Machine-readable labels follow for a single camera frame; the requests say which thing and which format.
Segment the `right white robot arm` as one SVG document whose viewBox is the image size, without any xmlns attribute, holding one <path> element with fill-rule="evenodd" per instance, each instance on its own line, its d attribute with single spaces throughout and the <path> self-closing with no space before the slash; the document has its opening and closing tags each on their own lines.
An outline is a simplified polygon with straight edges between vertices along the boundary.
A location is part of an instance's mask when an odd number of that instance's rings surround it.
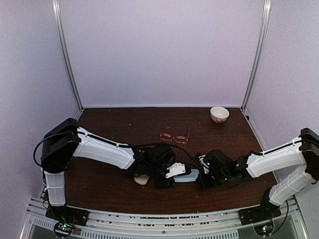
<svg viewBox="0 0 319 239">
<path fill-rule="evenodd" d="M 273 149 L 254 152 L 232 160 L 216 149 L 206 155 L 197 155 L 202 168 L 196 182 L 207 189 L 213 185 L 236 187 L 282 168 L 297 166 L 284 180 L 267 189 L 259 206 L 253 212 L 265 220 L 292 195 L 319 180 L 319 136 L 303 128 L 299 136 Z"/>
</svg>

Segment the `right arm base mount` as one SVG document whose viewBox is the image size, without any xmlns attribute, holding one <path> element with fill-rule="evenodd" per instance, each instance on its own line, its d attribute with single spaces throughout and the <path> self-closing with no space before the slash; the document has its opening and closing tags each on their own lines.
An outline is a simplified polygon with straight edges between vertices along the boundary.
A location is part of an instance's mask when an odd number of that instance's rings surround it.
<svg viewBox="0 0 319 239">
<path fill-rule="evenodd" d="M 280 206 L 276 206 L 270 202 L 270 190 L 268 188 L 262 196 L 260 205 L 238 211 L 241 225 L 256 224 L 254 231 L 262 237 L 271 237 L 278 232 L 287 220 L 289 214 L 289 203 L 286 200 L 286 214 L 279 226 L 275 225 L 274 218 L 281 215 Z"/>
</svg>

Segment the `blue cleaning cloth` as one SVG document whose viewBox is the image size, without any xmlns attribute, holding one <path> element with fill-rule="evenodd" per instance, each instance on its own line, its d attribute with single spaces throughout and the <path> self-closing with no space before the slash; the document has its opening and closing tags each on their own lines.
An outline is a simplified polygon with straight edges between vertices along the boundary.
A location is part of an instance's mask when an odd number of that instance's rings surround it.
<svg viewBox="0 0 319 239">
<path fill-rule="evenodd" d="M 195 182 L 198 178 L 199 171 L 197 169 L 191 169 L 191 173 L 188 175 L 177 175 L 174 176 L 174 181 L 176 183 L 188 183 Z"/>
</svg>

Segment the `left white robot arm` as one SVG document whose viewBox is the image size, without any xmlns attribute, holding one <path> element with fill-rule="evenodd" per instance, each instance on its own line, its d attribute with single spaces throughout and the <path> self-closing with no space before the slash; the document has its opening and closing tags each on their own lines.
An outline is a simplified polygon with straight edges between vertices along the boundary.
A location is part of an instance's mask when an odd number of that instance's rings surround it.
<svg viewBox="0 0 319 239">
<path fill-rule="evenodd" d="M 133 146 L 102 138 L 79 127 L 77 120 L 68 118 L 50 132 L 34 148 L 42 148 L 36 165 L 41 167 L 48 189 L 50 212 L 61 221 L 72 216 L 66 205 L 64 171 L 71 157 L 83 157 L 114 165 L 134 176 L 147 175 L 156 188 L 166 188 L 174 180 L 169 175 L 176 157 L 164 143 Z"/>
</svg>

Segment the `black glasses case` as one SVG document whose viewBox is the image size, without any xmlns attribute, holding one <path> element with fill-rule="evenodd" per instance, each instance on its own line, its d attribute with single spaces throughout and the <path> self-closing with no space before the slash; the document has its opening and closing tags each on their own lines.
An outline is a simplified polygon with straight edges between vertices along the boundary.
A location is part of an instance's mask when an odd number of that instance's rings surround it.
<svg viewBox="0 0 319 239">
<path fill-rule="evenodd" d="M 147 174 L 140 174 L 134 177 L 134 181 L 137 184 L 144 186 L 148 183 L 149 178 L 150 177 Z"/>
</svg>

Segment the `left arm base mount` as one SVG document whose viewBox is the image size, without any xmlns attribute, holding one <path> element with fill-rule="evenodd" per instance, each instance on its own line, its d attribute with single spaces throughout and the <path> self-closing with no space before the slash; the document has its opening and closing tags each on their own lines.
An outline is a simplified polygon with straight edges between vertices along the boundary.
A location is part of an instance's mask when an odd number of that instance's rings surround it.
<svg viewBox="0 0 319 239">
<path fill-rule="evenodd" d="M 53 232 L 58 238 L 64 239 L 70 236 L 77 228 L 76 226 L 86 226 L 89 211 L 72 208 L 69 206 L 52 206 L 48 200 L 42 203 L 46 209 L 45 216 L 56 220 Z"/>
</svg>

